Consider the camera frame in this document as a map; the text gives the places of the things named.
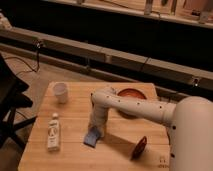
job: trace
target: white cup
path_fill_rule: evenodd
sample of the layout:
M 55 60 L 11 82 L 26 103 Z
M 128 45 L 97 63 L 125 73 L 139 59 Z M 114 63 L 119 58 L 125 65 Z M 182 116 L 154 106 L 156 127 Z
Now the white cup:
M 56 83 L 53 87 L 55 97 L 58 103 L 66 103 L 68 100 L 68 88 L 65 83 Z

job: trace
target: white bottle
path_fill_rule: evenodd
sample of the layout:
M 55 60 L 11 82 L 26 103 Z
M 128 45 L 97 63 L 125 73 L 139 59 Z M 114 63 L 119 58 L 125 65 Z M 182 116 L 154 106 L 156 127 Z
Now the white bottle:
M 49 151 L 60 149 L 60 124 L 58 113 L 53 113 L 52 120 L 49 122 L 47 148 Z

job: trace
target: chair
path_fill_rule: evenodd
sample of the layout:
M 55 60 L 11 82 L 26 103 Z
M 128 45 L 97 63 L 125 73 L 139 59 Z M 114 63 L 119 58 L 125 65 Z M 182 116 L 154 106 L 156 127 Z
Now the chair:
M 31 107 L 33 102 L 24 94 L 29 87 L 8 67 L 0 54 L 0 148 L 7 138 L 12 138 L 22 149 L 25 143 L 16 134 L 19 129 L 35 122 L 36 117 L 14 123 L 16 109 Z

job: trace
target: wooden bowl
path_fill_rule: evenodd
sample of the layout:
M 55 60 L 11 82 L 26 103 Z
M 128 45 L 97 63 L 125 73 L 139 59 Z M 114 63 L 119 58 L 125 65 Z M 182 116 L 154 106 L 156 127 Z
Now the wooden bowl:
M 134 89 L 134 88 L 126 88 L 121 90 L 120 92 L 118 92 L 117 94 L 118 96 L 122 96 L 122 97 L 133 97 L 133 98 L 138 98 L 138 99 L 147 99 L 146 96 L 139 90 Z M 118 113 L 127 119 L 136 119 L 136 116 L 132 116 L 129 114 L 126 114 L 125 112 L 122 111 L 118 111 Z

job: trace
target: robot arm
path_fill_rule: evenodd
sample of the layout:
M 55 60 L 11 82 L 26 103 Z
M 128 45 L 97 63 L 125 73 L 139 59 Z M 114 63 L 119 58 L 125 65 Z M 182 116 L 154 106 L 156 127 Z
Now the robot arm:
M 170 171 L 212 171 L 213 104 L 202 97 L 187 97 L 177 105 L 117 96 L 106 87 L 91 96 L 94 104 L 89 129 L 104 136 L 109 108 L 171 128 Z
M 105 87 L 91 96 L 94 104 L 90 118 L 90 127 L 97 126 L 104 136 L 104 126 L 108 118 L 109 108 L 115 108 L 129 115 L 142 117 L 150 121 L 170 127 L 175 104 L 120 97 L 111 87 Z

